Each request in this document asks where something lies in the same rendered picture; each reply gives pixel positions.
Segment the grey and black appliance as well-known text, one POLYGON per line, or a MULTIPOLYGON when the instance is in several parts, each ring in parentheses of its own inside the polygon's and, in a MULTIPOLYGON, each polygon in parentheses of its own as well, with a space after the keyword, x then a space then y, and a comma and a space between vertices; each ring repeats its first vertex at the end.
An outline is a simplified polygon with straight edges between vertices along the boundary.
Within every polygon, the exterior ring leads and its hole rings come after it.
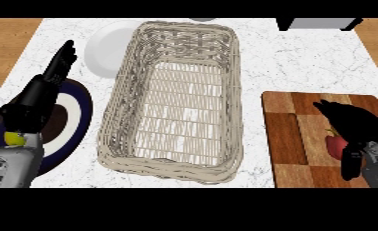
POLYGON ((364 22, 362 18, 278 18, 278 28, 281 31, 290 29, 340 29, 352 31, 364 22))

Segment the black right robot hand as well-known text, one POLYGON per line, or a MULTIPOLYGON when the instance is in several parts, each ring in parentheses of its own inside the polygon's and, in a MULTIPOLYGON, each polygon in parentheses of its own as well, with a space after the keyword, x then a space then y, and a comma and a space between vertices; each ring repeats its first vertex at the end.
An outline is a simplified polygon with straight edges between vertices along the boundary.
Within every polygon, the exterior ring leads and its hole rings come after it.
POLYGON ((315 102, 314 106, 348 142, 342 156, 342 177, 351 181, 361 175, 368 143, 378 142, 378 116, 355 105, 328 100, 315 102))

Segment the navy and white plate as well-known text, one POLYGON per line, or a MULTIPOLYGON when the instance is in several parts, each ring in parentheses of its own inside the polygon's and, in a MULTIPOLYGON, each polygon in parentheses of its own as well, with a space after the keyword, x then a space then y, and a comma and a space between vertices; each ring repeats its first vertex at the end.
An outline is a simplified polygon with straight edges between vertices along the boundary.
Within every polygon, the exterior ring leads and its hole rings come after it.
POLYGON ((70 157, 86 136, 94 116, 92 95, 76 80, 63 83, 49 122, 42 130, 45 156, 39 175, 70 157))

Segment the beige wicker basket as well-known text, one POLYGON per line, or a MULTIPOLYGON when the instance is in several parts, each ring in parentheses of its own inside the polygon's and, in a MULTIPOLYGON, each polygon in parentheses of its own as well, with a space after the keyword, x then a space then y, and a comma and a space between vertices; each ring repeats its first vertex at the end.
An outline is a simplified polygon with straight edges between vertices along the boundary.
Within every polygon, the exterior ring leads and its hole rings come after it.
POLYGON ((218 24, 150 21, 133 32, 98 133, 114 171, 229 182, 244 157, 240 41, 218 24))

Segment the white round plate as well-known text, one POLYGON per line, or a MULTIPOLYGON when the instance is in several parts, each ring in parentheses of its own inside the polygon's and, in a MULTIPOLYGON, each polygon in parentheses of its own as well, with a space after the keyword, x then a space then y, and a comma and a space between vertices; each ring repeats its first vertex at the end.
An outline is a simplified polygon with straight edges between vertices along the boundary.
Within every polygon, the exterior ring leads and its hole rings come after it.
POLYGON ((98 30, 85 49, 85 63, 102 78, 116 78, 139 21, 119 21, 98 30))

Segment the red bell pepper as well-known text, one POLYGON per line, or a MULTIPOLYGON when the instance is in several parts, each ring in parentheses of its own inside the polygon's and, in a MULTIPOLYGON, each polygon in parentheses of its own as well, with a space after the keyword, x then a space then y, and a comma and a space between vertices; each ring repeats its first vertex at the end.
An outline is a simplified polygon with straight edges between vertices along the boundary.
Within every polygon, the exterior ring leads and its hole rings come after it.
POLYGON ((340 160, 343 158, 343 149, 348 146, 348 141, 340 136, 334 128, 328 129, 331 135, 325 137, 327 150, 333 158, 340 160))

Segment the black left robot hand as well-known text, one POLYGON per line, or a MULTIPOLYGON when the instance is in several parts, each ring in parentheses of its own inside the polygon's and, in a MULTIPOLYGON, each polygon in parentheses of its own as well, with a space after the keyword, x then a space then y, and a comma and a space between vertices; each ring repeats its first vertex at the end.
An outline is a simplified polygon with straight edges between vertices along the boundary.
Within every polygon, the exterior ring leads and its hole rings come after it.
POLYGON ((30 80, 14 101, 0 107, 8 132, 39 133, 49 121, 58 93, 77 60, 74 41, 60 48, 48 68, 30 80))

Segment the yellow-green fruit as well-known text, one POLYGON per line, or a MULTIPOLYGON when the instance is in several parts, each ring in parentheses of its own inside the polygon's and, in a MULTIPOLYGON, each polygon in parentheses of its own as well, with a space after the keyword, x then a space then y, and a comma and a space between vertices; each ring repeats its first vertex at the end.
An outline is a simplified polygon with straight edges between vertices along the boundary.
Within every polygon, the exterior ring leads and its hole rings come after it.
POLYGON ((17 132, 6 132, 5 135, 5 142, 8 146, 24 146, 26 145, 26 138, 17 132))

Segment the brown wooden cutting board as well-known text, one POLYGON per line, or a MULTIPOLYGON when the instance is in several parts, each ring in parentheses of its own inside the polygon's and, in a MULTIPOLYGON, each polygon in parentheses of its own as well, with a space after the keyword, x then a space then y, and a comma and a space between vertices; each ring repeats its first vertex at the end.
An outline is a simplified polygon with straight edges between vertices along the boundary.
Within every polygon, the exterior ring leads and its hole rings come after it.
POLYGON ((322 99, 365 108, 378 115, 373 95, 275 92, 262 93, 274 180, 278 188, 368 188, 364 177, 345 181, 342 163, 331 157, 325 138, 331 124, 314 103, 322 99))

